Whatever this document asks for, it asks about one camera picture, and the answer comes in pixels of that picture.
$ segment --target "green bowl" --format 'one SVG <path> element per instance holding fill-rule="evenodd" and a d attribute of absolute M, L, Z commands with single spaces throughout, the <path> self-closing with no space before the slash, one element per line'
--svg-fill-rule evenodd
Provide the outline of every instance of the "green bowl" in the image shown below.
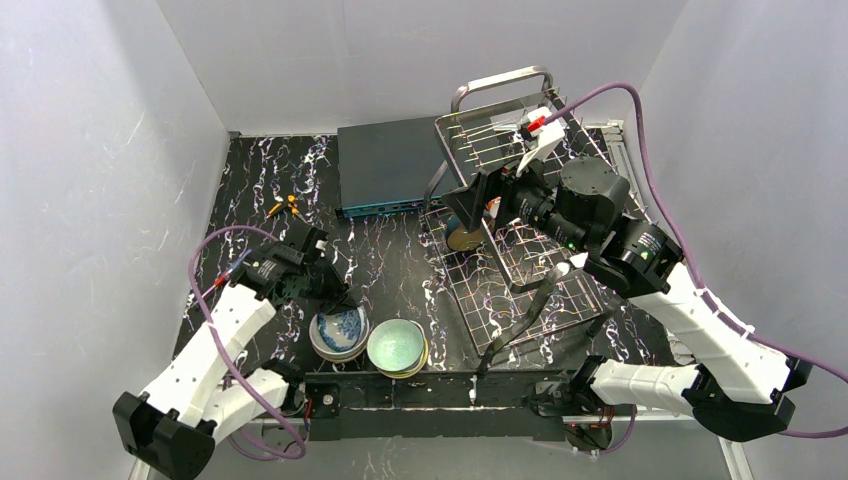
<path fill-rule="evenodd" d="M 384 372 L 401 372 L 418 364 L 424 342 L 424 335 L 416 323 L 399 318 L 386 320 L 368 337 L 368 358 Z"/>

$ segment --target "black strap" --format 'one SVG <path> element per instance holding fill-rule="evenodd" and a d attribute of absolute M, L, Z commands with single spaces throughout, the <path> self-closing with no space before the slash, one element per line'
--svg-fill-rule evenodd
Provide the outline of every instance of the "black strap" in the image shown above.
<path fill-rule="evenodd" d="M 556 274 L 552 274 L 551 272 L 545 275 L 545 278 L 542 280 L 542 283 L 533 295 L 533 301 L 530 303 L 530 307 L 526 312 L 524 312 L 524 315 L 518 321 L 513 323 L 507 330 L 501 332 L 501 334 L 492 340 L 492 343 L 486 347 L 486 351 L 483 352 L 483 356 L 480 359 L 480 365 L 477 367 L 478 376 L 482 377 L 486 375 L 495 355 L 536 323 L 536 320 L 539 318 L 539 315 L 542 314 L 542 310 L 544 310 L 545 305 L 548 303 L 548 299 L 550 299 L 551 295 L 554 293 L 557 283 L 565 281 L 579 272 L 580 270 L 572 270 L 562 278 L 556 278 Z"/>
<path fill-rule="evenodd" d="M 439 186 L 439 182 L 442 181 L 442 176 L 445 174 L 447 169 L 448 161 L 443 160 L 442 164 L 439 165 L 439 169 L 436 170 L 436 174 L 433 175 L 433 178 L 430 179 L 430 183 L 427 184 L 427 191 L 424 192 L 424 213 L 430 211 L 430 199 L 433 198 L 433 192 L 436 191 L 436 187 Z"/>

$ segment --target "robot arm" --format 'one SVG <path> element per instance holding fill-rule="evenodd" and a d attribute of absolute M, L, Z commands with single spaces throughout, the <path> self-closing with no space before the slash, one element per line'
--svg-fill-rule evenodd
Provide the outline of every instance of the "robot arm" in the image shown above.
<path fill-rule="evenodd" d="M 241 385 L 222 390 L 226 365 L 210 333 L 217 329 L 230 358 L 292 298 L 322 300 L 322 313 L 356 309 L 348 286 L 324 257 L 327 233 L 296 222 L 283 241 L 247 254 L 204 322 L 180 354 L 139 395 L 124 392 L 112 413 L 124 449 L 172 480 L 191 480 L 215 445 L 264 409 Z M 271 359 L 248 378 L 270 404 L 293 402 L 300 371 Z"/>
<path fill-rule="evenodd" d="M 531 152 L 545 130 L 562 129 L 558 122 L 540 126 L 530 120 L 521 134 Z M 588 411 L 617 404 L 663 408 L 691 415 L 733 441 L 785 430 L 795 407 L 783 394 L 806 383 L 812 366 L 748 340 L 713 314 L 674 240 L 658 226 L 624 213 L 630 184 L 606 161 L 570 160 L 558 183 L 548 185 L 540 159 L 485 166 L 470 185 L 443 195 L 442 201 L 474 231 L 486 203 L 500 197 L 496 228 L 520 217 L 560 245 L 587 252 L 583 270 L 660 321 L 699 364 L 633 366 L 590 357 L 570 382 L 537 388 L 541 391 L 531 405 L 545 404 L 548 413 L 552 406 L 578 400 Z"/>

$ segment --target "blue and white bowl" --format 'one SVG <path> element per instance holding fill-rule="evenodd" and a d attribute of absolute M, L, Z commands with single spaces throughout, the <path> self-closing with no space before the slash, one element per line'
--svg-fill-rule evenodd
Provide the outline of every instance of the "blue and white bowl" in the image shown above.
<path fill-rule="evenodd" d="M 312 343 L 312 349 L 318 356 L 333 363 L 345 363 L 355 359 L 365 351 L 371 325 L 368 322 L 368 317 L 365 316 L 365 309 L 360 307 L 359 310 L 362 318 L 359 340 L 353 348 L 344 352 L 336 352 L 327 345 L 318 331 L 318 315 L 312 317 L 312 321 L 309 323 L 309 340 Z"/>
<path fill-rule="evenodd" d="M 359 307 L 336 315 L 318 314 L 318 333 L 327 347 L 338 353 L 346 352 L 359 342 L 365 310 Z"/>

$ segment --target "black metal frame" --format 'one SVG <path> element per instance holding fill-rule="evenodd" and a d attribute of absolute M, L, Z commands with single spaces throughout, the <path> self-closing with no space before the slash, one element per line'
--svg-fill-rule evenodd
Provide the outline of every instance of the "black metal frame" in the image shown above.
<path fill-rule="evenodd" d="M 372 437 L 530 437 L 564 441 L 559 418 L 525 404 L 536 382 L 560 370 L 427 371 L 394 380 L 379 372 L 307 373 L 310 441 Z M 474 391 L 474 400 L 469 396 Z M 573 415 L 582 415 L 575 407 Z"/>

